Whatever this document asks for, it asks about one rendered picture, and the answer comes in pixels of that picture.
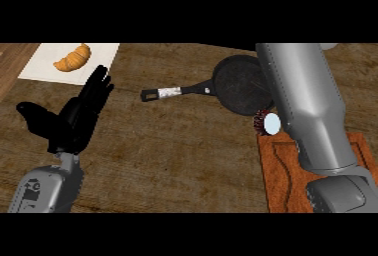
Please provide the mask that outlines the reddish wooden cutting board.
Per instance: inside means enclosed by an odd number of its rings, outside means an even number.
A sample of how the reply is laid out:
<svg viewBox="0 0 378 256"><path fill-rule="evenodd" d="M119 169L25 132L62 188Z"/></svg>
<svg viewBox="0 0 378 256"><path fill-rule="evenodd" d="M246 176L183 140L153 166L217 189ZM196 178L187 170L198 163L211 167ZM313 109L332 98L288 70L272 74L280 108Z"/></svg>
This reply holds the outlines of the reddish wooden cutting board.
<svg viewBox="0 0 378 256"><path fill-rule="evenodd" d="M310 213L306 185L320 176L300 167L294 140L286 133L277 133L257 136L257 143L269 212Z"/></svg>

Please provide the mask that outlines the red-wrapped white-frosted cupcake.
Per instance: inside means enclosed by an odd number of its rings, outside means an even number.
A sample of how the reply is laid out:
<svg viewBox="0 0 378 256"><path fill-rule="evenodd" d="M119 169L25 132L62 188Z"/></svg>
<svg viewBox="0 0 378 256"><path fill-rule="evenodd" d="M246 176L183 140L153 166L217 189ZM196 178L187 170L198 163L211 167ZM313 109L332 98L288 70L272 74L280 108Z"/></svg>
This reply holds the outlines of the red-wrapped white-frosted cupcake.
<svg viewBox="0 0 378 256"><path fill-rule="evenodd" d="M260 110L254 116L254 129L258 135L273 136L280 131L279 116L269 110Z"/></svg>

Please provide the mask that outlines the golden croissant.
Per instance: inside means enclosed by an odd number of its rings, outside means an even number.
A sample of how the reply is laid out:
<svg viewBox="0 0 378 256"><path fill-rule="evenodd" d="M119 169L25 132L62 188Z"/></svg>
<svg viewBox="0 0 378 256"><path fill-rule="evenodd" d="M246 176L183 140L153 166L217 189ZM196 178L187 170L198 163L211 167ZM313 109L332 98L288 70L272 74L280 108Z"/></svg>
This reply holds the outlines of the golden croissant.
<svg viewBox="0 0 378 256"><path fill-rule="evenodd" d="M90 47L85 44L81 44L66 56L53 63L54 68L60 72L71 72L78 70L87 63L91 56Z"/></svg>

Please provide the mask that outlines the black frying pan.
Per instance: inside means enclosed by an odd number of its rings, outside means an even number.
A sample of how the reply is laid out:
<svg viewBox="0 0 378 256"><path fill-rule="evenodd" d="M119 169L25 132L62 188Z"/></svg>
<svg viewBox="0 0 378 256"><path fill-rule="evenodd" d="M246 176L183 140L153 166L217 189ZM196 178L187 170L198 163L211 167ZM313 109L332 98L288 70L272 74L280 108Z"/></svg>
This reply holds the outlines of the black frying pan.
<svg viewBox="0 0 378 256"><path fill-rule="evenodd" d="M258 58L249 55L226 57L214 67L212 77L186 87L143 90L143 102L184 94L215 96L220 104L233 113L254 116L274 106Z"/></svg>

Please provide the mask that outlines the white rectangular placemat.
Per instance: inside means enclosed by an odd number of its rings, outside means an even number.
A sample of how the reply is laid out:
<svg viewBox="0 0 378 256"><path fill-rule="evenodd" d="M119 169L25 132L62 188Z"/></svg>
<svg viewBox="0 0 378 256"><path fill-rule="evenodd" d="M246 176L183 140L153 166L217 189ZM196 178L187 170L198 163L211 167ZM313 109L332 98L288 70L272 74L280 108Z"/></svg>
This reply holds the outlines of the white rectangular placemat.
<svg viewBox="0 0 378 256"><path fill-rule="evenodd" d="M83 85L99 65L111 67L118 43L41 43L21 79Z"/></svg>

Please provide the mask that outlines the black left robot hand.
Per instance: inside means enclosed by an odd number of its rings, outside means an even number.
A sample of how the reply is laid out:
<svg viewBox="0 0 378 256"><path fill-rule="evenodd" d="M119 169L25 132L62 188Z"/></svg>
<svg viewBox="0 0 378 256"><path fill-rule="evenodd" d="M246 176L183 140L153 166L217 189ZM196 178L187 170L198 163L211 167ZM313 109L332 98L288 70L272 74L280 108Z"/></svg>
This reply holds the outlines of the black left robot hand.
<svg viewBox="0 0 378 256"><path fill-rule="evenodd" d="M49 153L65 152L78 155L88 145L99 114L114 90L106 72L108 68L99 65L80 94L68 100L57 114L32 102L21 102L16 105L29 132L49 141Z"/></svg>

